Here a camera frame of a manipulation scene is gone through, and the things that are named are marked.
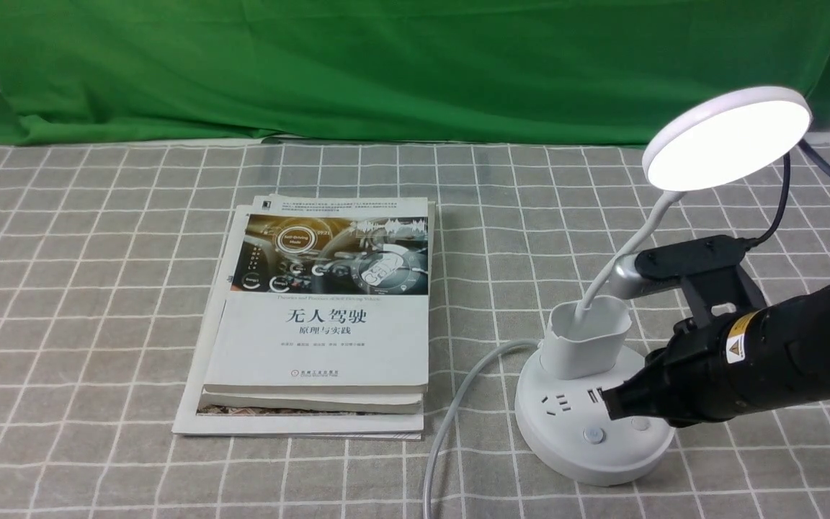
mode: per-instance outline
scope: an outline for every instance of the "lamp head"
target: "lamp head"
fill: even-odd
[[[811,110],[783,86],[729,92],[683,112],[643,154],[650,184],[706,190],[748,177],[790,151],[806,134]]]

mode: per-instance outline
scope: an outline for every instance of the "stack of books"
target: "stack of books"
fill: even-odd
[[[433,230],[426,198],[237,207],[172,431],[419,439]]]

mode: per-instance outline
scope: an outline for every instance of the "white cable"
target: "white cable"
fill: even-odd
[[[444,420],[441,421],[441,425],[437,428],[434,444],[432,444],[431,451],[428,453],[428,464],[424,470],[424,482],[421,483],[421,513],[424,519],[432,519],[434,517],[431,511],[431,483],[434,481],[434,467],[437,464],[438,454],[441,454],[441,445],[444,443],[445,437],[447,437],[447,431],[450,430],[450,424],[454,421],[454,416],[457,414],[457,408],[460,407],[460,402],[463,401],[463,395],[470,388],[470,382],[478,375],[478,372],[482,371],[482,368],[485,368],[498,355],[503,355],[521,346],[537,346],[537,341],[517,339],[505,342],[505,344],[489,352],[488,355],[485,355],[485,357],[473,366],[470,373],[467,374],[467,378],[464,378],[463,383],[460,385],[460,389],[457,390],[457,394],[454,395],[454,400],[450,402],[450,408],[447,410],[447,414],[444,415]]]
[[[626,256],[627,254],[633,252],[633,250],[638,249],[639,246],[642,245],[643,241],[647,240],[649,236],[655,232],[656,228],[659,227],[661,219],[665,217],[665,213],[668,213],[668,209],[671,209],[672,205],[677,203],[678,200],[681,200],[681,198],[683,198],[686,194],[687,193],[678,191],[665,191],[661,194],[659,201],[656,201],[655,206],[652,207],[652,213],[649,213],[648,219],[646,219],[646,222],[643,223],[642,228],[636,231],[636,234],[633,234],[633,237],[624,243],[623,247],[620,247],[620,250],[618,250],[617,253],[610,258],[607,265],[604,265],[604,268],[597,273],[597,277],[594,278],[594,282],[591,283],[589,288],[587,288],[585,296],[583,296],[581,302],[579,302],[579,305],[576,306],[574,322],[581,322],[582,319],[585,319],[587,310],[591,308],[591,301],[594,300],[597,293],[600,292],[600,289],[604,286],[604,283],[607,282],[607,278],[613,270],[613,264],[616,263],[621,257]]]

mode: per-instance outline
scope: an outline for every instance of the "pen holder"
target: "pen holder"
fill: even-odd
[[[622,299],[597,296],[585,319],[574,324],[579,301],[561,303],[550,312],[540,364],[562,381],[603,373],[613,368],[633,324]]]

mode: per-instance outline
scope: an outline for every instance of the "book title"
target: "book title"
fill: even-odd
[[[291,309],[287,322],[300,325],[300,335],[350,335],[353,325],[367,322],[366,310]]]

